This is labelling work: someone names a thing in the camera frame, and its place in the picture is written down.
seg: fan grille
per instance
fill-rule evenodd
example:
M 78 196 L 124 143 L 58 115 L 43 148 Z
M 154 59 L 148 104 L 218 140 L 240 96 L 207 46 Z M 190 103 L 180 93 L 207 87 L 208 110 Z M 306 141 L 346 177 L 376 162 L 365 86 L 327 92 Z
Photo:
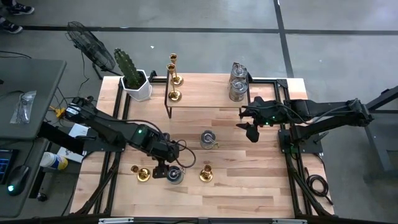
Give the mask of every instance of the fan grille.
M 83 24 L 73 21 L 68 22 L 68 35 L 75 44 L 93 63 L 102 70 L 113 70 L 116 65 L 112 55 Z

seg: person's foot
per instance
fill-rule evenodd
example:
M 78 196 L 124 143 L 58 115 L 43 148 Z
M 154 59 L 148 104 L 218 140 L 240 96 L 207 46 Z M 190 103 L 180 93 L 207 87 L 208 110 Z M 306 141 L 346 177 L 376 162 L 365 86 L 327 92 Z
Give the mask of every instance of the person's foot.
M 4 22 L 0 23 L 0 27 L 10 34 L 18 34 L 23 30 L 21 26 L 15 25 L 8 20 L 5 20 Z
M 18 16 L 32 14 L 35 11 L 35 8 L 17 3 L 15 6 L 7 7 L 7 10 L 12 15 Z

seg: white paper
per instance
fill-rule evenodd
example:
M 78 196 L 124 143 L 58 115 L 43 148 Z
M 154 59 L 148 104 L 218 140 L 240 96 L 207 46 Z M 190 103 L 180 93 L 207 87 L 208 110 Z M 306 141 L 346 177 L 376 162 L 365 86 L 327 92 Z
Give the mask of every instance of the white paper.
M 88 127 L 85 127 L 80 124 L 74 124 L 72 129 L 69 132 L 69 136 L 71 136 L 71 137 L 87 136 L 87 132 L 88 132 Z M 87 152 L 83 151 L 83 155 L 79 155 L 79 154 L 69 151 L 68 149 L 65 149 L 64 147 L 61 147 L 57 153 L 57 155 L 59 155 L 59 156 L 63 156 L 67 159 L 70 159 L 70 160 L 73 160 L 73 161 L 79 162 L 79 163 L 81 163 L 81 161 L 83 160 L 83 157 L 86 154 L 87 154 Z

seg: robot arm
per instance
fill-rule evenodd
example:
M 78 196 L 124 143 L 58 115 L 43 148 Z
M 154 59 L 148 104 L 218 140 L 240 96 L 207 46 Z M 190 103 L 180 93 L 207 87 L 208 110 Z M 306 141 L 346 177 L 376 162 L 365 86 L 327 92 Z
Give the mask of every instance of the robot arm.
M 246 130 L 246 136 L 252 142 L 257 142 L 259 139 L 258 126 L 305 123 L 308 126 L 290 127 L 292 142 L 298 142 L 314 134 L 344 125 L 365 127 L 373 120 L 366 105 L 357 99 L 336 103 L 316 103 L 312 100 L 286 100 L 280 103 L 274 100 L 264 101 L 257 96 L 252 103 L 243 108 L 246 110 L 239 114 L 240 117 L 252 117 L 253 123 L 237 124 L 237 126 Z M 324 116 L 332 117 L 317 122 Z M 307 122 L 313 118 L 316 119 L 312 123 Z
M 159 162 L 154 169 L 153 177 L 166 177 L 169 166 L 165 165 L 165 161 L 174 162 L 180 153 L 178 144 L 170 141 L 170 135 L 146 124 L 116 120 L 96 109 L 91 103 L 92 100 L 92 97 L 74 98 L 66 110 L 66 119 L 89 126 L 98 133 L 100 140 L 105 144 L 120 148 L 125 148 L 128 144 L 147 154 Z

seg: cactus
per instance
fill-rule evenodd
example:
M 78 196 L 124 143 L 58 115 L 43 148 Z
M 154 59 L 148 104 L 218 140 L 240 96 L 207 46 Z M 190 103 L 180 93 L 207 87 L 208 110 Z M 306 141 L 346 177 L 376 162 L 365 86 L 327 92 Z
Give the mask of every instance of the cactus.
M 127 87 L 132 90 L 138 90 L 144 84 L 145 79 L 137 72 L 130 56 L 120 49 L 115 49 L 114 58 L 126 79 Z

